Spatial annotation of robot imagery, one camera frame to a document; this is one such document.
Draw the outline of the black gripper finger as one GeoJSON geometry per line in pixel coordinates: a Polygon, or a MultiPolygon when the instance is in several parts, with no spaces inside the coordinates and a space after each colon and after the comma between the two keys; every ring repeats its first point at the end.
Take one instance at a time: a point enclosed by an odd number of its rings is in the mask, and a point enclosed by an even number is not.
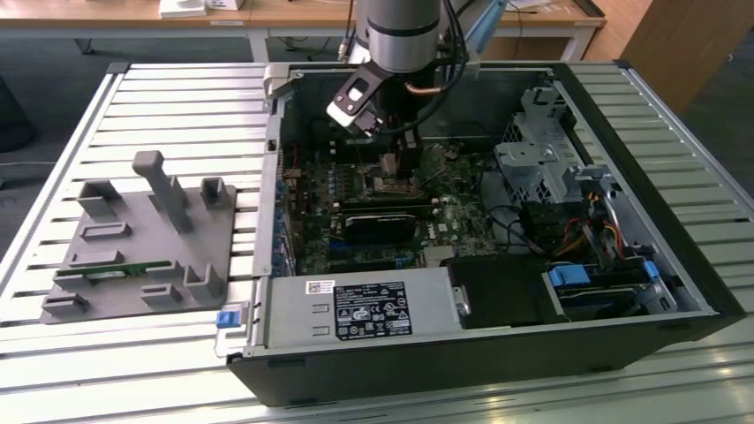
{"type": "Polygon", "coordinates": [[[398,176],[410,178],[421,166],[423,155],[422,139],[417,132],[405,132],[398,137],[398,176]]]}

